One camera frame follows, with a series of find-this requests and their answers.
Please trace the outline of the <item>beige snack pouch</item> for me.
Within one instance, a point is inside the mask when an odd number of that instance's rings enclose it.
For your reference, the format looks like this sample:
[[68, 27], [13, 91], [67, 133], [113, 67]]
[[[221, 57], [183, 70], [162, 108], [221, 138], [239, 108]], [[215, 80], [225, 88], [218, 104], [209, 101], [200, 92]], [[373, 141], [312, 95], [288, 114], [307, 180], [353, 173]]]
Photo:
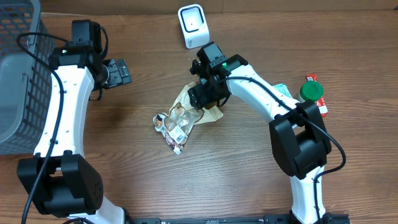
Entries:
[[182, 153], [194, 125], [215, 122], [223, 117], [217, 106], [200, 110], [191, 106], [188, 90], [194, 86], [195, 82], [185, 85], [169, 112], [157, 114], [152, 119], [155, 130], [163, 135], [177, 155]]

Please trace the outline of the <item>teal wet wipes pack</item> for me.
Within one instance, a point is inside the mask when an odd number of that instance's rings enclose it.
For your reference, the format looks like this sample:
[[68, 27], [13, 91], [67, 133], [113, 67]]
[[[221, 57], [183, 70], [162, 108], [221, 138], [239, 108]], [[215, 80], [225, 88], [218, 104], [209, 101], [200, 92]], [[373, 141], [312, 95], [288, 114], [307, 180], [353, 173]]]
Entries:
[[279, 91], [280, 93], [282, 93], [283, 95], [292, 98], [292, 95], [290, 94], [289, 89], [287, 88], [287, 86], [283, 83], [280, 84], [276, 84], [273, 86], [277, 91]]

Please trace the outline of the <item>green lid jar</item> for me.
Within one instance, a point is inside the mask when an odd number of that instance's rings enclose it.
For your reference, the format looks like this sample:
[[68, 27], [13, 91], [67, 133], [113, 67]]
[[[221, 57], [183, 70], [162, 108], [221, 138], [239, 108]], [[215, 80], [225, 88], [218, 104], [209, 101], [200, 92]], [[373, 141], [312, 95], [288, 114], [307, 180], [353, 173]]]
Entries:
[[315, 81], [307, 81], [301, 86], [295, 95], [295, 99], [299, 102], [311, 101], [315, 103], [323, 96], [323, 93], [321, 84]]

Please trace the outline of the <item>red snack stick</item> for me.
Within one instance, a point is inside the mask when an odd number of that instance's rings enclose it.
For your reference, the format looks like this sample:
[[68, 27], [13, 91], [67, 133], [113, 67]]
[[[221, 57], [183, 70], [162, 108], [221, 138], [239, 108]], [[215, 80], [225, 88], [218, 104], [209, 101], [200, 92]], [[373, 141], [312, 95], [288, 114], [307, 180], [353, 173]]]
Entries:
[[[309, 82], [309, 81], [314, 81], [314, 82], [317, 82], [317, 81], [318, 81], [318, 78], [317, 78], [317, 74], [316, 74], [316, 73], [311, 73], [311, 74], [306, 75], [306, 79], [307, 79], [308, 82]], [[321, 96], [321, 97], [317, 100], [316, 104], [317, 104], [317, 106], [318, 106], [318, 108], [319, 108], [319, 110], [320, 110], [321, 116], [322, 116], [322, 117], [325, 117], [325, 116], [328, 114], [328, 108], [327, 108], [327, 106], [326, 106], [326, 102], [325, 102], [325, 100], [324, 100], [324, 97]]]

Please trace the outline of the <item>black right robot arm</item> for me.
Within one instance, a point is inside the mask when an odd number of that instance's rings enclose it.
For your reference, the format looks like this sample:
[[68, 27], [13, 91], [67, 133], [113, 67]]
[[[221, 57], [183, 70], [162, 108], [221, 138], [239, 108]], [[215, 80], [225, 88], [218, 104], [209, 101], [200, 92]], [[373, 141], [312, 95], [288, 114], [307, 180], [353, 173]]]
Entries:
[[318, 106], [299, 102], [278, 92], [239, 55], [194, 60], [190, 73], [201, 82], [189, 89], [190, 104], [197, 110], [231, 95], [253, 107], [269, 124], [272, 154], [290, 177], [291, 208], [295, 223], [323, 223], [322, 178], [330, 140]]

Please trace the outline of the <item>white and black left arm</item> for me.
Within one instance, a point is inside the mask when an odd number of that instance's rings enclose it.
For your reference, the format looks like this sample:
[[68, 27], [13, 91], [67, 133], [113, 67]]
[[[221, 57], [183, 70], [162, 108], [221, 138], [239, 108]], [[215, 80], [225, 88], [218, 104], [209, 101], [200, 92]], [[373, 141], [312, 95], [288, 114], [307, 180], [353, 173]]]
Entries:
[[104, 60], [100, 53], [92, 45], [67, 44], [49, 55], [52, 91], [45, 126], [33, 157], [19, 161], [17, 176], [29, 194], [26, 205], [42, 215], [70, 223], [131, 223], [127, 210], [104, 196], [102, 178], [83, 150], [91, 92], [132, 81], [125, 60]]

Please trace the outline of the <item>white barcode scanner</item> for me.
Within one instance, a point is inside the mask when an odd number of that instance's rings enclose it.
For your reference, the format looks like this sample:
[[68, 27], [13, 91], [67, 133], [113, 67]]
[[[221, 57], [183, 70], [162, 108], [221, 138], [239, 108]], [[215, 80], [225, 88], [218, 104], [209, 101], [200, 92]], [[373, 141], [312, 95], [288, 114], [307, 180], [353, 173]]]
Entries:
[[186, 48], [194, 49], [201, 47], [210, 41], [210, 31], [205, 13], [199, 4], [181, 7], [177, 15]]

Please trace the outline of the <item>grey plastic mesh basket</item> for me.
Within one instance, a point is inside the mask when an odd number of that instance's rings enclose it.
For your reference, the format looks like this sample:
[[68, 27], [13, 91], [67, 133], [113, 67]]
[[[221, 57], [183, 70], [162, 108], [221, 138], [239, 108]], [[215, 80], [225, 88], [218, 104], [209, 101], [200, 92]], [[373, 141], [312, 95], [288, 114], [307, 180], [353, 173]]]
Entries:
[[33, 153], [44, 129], [52, 90], [47, 37], [39, 0], [1, 0], [1, 154]]

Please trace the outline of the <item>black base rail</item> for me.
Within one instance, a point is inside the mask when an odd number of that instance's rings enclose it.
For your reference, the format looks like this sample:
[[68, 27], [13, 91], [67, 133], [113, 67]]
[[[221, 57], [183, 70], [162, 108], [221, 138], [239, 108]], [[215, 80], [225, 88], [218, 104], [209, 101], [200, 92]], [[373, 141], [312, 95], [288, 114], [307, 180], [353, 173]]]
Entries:
[[233, 218], [130, 218], [133, 224], [293, 224], [299, 221], [292, 215], [264, 215], [263, 217], [233, 217]]

